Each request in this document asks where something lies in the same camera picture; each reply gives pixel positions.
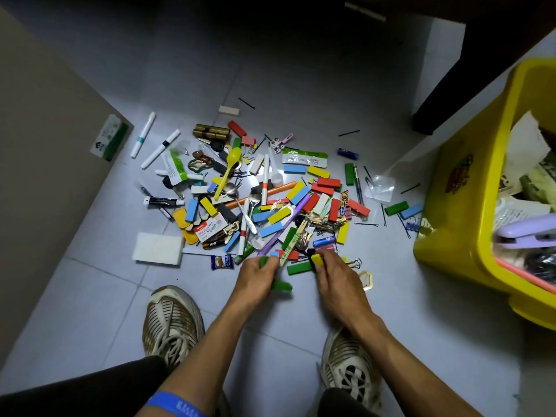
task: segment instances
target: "yellow plastic container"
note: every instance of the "yellow plastic container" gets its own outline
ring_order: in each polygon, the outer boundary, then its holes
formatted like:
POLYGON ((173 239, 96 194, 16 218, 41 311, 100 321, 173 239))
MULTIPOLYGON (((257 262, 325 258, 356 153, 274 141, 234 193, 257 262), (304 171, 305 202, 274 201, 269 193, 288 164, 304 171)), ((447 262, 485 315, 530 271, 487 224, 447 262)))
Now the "yellow plastic container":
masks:
POLYGON ((442 272, 507 292, 517 314, 556 330, 556 295, 498 266, 491 252, 506 145, 527 111, 556 132, 556 60, 522 62, 504 91, 442 145, 414 254, 442 272))

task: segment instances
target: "purple stick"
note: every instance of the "purple stick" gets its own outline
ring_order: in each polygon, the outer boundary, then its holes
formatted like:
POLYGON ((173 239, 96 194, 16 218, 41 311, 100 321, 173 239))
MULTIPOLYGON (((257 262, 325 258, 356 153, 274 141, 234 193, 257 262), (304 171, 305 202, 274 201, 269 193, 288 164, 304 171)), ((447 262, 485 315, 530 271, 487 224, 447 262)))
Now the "purple stick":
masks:
MULTIPOLYGON (((294 213, 291 214, 291 218, 288 220, 288 222, 284 225, 284 229, 288 228, 288 225, 290 224, 291 221, 293 221, 297 215, 299 215, 299 213, 301 212, 301 210, 303 209, 303 206, 305 206, 305 204, 307 202, 309 202, 309 199, 311 198, 311 194, 307 193, 305 195, 305 197, 303 197, 303 199, 301 200, 301 202, 299 202, 297 204, 297 206, 294 209, 294 213)), ((270 252, 270 249, 272 248, 272 246, 274 245, 274 243, 276 243, 276 240, 278 239, 278 237, 280 237, 280 234, 282 234, 282 232, 284 232, 284 230, 282 231, 278 231, 276 234, 274 234, 274 236, 268 240, 268 243, 265 244, 265 246, 261 249, 261 251, 259 252, 259 254, 257 256, 264 256, 267 255, 268 252, 270 252)))

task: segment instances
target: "marker with teal band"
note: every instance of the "marker with teal band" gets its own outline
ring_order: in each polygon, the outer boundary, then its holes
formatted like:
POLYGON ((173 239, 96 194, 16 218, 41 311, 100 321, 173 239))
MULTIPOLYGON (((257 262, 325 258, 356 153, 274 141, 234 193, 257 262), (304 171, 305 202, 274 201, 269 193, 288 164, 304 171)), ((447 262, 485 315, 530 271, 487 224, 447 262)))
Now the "marker with teal band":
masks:
POLYGON ((135 142, 135 146, 133 147, 133 151, 131 151, 131 157, 132 158, 135 158, 137 156, 137 154, 139 153, 139 149, 141 149, 141 145, 143 145, 143 142, 145 141, 145 138, 147 137, 147 133, 151 129, 152 122, 155 120, 155 118, 156 118, 156 113, 153 111, 153 112, 151 112, 151 115, 149 116, 149 119, 147 120, 147 124, 145 124, 145 126, 143 127, 143 131, 139 135, 139 138, 135 142))

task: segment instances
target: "pant leg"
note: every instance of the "pant leg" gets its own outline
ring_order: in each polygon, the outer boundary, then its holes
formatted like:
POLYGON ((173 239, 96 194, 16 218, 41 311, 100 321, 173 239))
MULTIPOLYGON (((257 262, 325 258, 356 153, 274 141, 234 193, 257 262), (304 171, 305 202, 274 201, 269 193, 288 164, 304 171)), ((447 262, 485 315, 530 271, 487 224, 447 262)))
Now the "pant leg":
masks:
POLYGON ((317 417, 374 417, 357 399, 338 387, 324 391, 319 402, 317 417))
POLYGON ((121 364, 21 392, 0 396, 0 415, 5 417, 69 415, 132 417, 147 402, 170 372, 158 356, 121 364))

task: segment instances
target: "orange stick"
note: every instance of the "orange stick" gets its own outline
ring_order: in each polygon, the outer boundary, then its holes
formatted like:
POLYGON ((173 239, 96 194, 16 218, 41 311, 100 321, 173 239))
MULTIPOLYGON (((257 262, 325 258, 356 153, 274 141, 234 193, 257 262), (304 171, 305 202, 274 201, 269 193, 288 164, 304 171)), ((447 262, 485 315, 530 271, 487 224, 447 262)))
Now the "orange stick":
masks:
MULTIPOLYGON (((286 190, 289 190, 289 189, 293 189, 293 187, 296 184, 297 184, 297 181, 292 181, 291 183, 285 184, 283 186, 275 187, 274 189, 269 189, 268 190, 268 196, 275 195, 275 194, 281 193, 281 192, 285 192, 286 190)), ((239 200, 240 204, 244 204, 247 199, 249 199, 249 198, 244 197, 243 199, 240 199, 239 200)), ((226 207, 228 209, 237 208, 237 203, 236 202, 228 202, 228 203, 226 203, 226 207)))

